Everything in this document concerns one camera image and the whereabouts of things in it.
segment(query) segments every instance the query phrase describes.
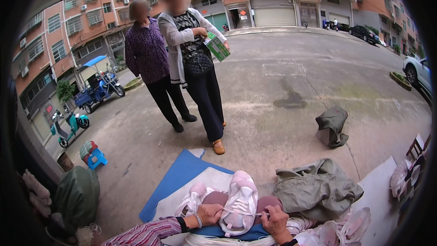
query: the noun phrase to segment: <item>striped sleeve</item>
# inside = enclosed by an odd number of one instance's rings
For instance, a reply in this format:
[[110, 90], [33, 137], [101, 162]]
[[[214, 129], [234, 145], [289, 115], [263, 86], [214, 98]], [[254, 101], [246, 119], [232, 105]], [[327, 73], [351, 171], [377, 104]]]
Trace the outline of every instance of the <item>striped sleeve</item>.
[[126, 232], [108, 239], [101, 246], [162, 246], [161, 239], [182, 232], [175, 217], [160, 218], [139, 224]]

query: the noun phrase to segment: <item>gray cloth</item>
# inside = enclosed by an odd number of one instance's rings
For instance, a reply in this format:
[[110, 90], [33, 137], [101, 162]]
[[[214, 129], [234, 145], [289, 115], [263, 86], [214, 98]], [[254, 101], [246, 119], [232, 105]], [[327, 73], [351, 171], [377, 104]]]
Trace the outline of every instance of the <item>gray cloth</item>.
[[349, 139], [348, 135], [340, 133], [347, 116], [346, 110], [339, 106], [333, 106], [323, 112], [319, 117], [316, 117], [315, 121], [319, 125], [319, 130], [328, 128], [330, 131], [328, 146], [339, 147], [344, 145]]
[[282, 201], [284, 211], [320, 221], [341, 215], [364, 194], [329, 158], [291, 170], [276, 169], [276, 175], [273, 195]]

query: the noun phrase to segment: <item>wrist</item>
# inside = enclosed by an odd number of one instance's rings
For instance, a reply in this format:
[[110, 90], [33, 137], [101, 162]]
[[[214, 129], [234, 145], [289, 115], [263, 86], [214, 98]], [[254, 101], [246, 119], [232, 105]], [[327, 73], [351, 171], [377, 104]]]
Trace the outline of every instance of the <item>wrist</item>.
[[185, 221], [188, 229], [199, 227], [199, 222], [197, 221], [197, 217], [195, 215], [187, 216], [186, 218], [183, 218], [183, 220]]

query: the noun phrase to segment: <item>curb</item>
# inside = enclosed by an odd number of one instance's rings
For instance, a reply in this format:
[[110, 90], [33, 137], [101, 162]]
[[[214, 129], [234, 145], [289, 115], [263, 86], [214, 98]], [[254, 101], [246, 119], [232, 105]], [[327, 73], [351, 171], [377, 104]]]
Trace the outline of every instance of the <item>curb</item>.
[[[130, 84], [132, 81], [134, 81], [134, 80], [137, 80], [137, 82], [134, 83], [134, 84], [132, 84], [132, 85], [130, 85], [130, 86], [127, 86], [127, 85], [129, 85], [129, 84]], [[139, 85], [141, 85], [141, 84], [144, 83], [144, 82], [141, 80], [141, 78], [135, 78], [135, 79], [133, 79], [132, 81], [130, 81], [129, 83], [126, 84], [126, 86], [124, 87], [124, 90], [125, 90], [125, 91], [133, 90], [133, 89], [136, 88], [137, 86], [139, 86]]]
[[399, 79], [393, 72], [390, 72], [390, 78], [393, 79], [396, 83], [398, 83], [404, 89], [411, 91], [410, 83], [402, 82], [401, 79]]

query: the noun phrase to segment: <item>bracelet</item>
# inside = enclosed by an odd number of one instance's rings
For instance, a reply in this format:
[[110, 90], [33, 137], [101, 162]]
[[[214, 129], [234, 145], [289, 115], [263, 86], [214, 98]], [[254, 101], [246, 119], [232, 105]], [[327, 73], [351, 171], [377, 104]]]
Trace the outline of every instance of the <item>bracelet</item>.
[[196, 215], [197, 222], [199, 222], [199, 228], [202, 228], [202, 220], [200, 219], [200, 216]]

